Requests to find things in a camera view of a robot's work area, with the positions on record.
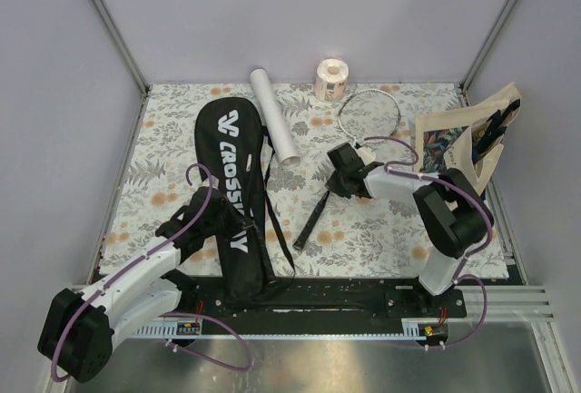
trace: bag strap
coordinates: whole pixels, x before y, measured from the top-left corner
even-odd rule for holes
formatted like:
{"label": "bag strap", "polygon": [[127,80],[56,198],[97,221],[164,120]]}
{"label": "bag strap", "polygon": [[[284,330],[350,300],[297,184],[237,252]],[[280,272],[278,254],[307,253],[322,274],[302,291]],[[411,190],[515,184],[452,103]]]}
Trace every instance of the bag strap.
{"label": "bag strap", "polygon": [[271,177],[272,159],[274,158],[274,154],[276,152],[274,151],[274,147],[272,146],[271,137],[268,133],[268,130],[266,130],[266,127],[264,128],[264,131],[265,131],[264,134],[266,135],[266,138],[269,141],[269,146],[272,148],[271,160],[269,161],[269,166],[266,169],[266,173],[264,174],[264,196],[266,198],[266,209],[269,213],[269,216],[271,217],[272,228],[274,229],[274,232],[276,233],[276,237],[279,240],[279,244],[281,246],[282,253],[284,254],[284,257],[287,259],[287,262],[292,267],[293,274],[296,275],[297,271],[296,271],[295,266],[294,266],[294,260],[292,259],[291,252],[289,251],[287,241],[284,240],[284,234],[282,234],[282,228],[281,228],[281,225],[279,224],[279,219],[276,217],[276,213],[274,212],[274,209],[272,208],[271,198],[269,197],[269,193],[266,189],[268,182],[269,182],[269,178]]}

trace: black racket grip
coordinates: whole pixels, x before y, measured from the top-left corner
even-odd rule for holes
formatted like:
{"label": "black racket grip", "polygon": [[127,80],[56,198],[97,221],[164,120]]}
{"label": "black racket grip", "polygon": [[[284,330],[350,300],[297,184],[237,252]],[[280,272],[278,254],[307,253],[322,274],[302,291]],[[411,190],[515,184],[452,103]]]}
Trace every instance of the black racket grip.
{"label": "black racket grip", "polygon": [[312,233],[315,225],[317,225],[317,221],[319,220],[323,210],[325,210],[325,205],[327,204],[327,199],[329,198],[330,191],[326,191],[323,197],[317,202],[314,210],[309,216],[307,223],[305,224],[304,228],[299,234],[298,239],[292,244],[292,247],[297,251],[302,251],[305,247],[305,243],[309,239],[310,234]]}

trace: grey wall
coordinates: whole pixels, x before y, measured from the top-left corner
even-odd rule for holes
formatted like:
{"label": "grey wall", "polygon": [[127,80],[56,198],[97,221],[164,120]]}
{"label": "grey wall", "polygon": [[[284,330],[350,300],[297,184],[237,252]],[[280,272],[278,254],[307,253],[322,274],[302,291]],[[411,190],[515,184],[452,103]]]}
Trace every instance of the grey wall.
{"label": "grey wall", "polygon": [[484,69],[472,103],[510,81],[523,110],[507,132],[500,189],[534,283],[547,286],[581,379],[581,0],[522,0]]}
{"label": "grey wall", "polygon": [[0,391],[37,391],[88,273],[139,95],[88,0],[0,0]]}
{"label": "grey wall", "polygon": [[504,0],[105,0],[148,81],[460,81]]}

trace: table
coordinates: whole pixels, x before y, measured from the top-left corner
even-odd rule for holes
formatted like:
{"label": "table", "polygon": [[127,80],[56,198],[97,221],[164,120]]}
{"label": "table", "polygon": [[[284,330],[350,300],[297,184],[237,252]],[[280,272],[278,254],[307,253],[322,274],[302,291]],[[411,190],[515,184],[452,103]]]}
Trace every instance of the table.
{"label": "table", "polygon": [[[348,94],[366,88],[389,91],[398,99],[402,120],[397,136],[410,143],[414,143],[416,115],[459,107],[453,84],[350,84]],[[300,165],[292,170],[281,169],[274,159],[268,185],[284,236],[291,243],[324,192],[331,172],[327,151],[348,138],[337,125],[339,105],[317,100],[312,84],[275,84],[274,89],[302,156]],[[103,246],[102,274],[110,273],[140,250],[157,227],[189,201],[195,190],[185,182],[184,172],[196,162],[195,119],[207,102],[223,96],[240,96],[256,103],[249,84],[153,86]],[[371,146],[378,160],[407,158],[406,150],[396,143]],[[291,275],[268,217],[265,238],[275,272]],[[410,278],[419,275],[430,247],[414,207],[331,195],[304,251],[292,250],[292,255],[298,277]],[[196,276],[220,275],[215,239],[207,240],[182,270]],[[465,272],[483,278],[507,277],[496,233],[486,250],[470,258]]]}

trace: toilet paper roll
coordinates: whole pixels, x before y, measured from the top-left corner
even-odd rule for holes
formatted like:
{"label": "toilet paper roll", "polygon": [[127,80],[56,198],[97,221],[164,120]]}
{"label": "toilet paper roll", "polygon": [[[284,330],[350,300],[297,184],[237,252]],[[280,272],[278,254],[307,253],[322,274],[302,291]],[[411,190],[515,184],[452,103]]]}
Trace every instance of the toilet paper roll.
{"label": "toilet paper roll", "polygon": [[340,59],[325,59],[317,68],[315,96],[321,101],[341,101],[345,96],[349,67]]}
{"label": "toilet paper roll", "polygon": [[291,130],[281,113],[281,108],[272,90],[271,81],[266,71],[263,69],[252,71],[251,84],[254,93],[256,93],[256,98],[258,98],[264,122],[266,122],[272,146],[281,167],[290,169],[297,166],[300,163],[299,152],[292,141]]}

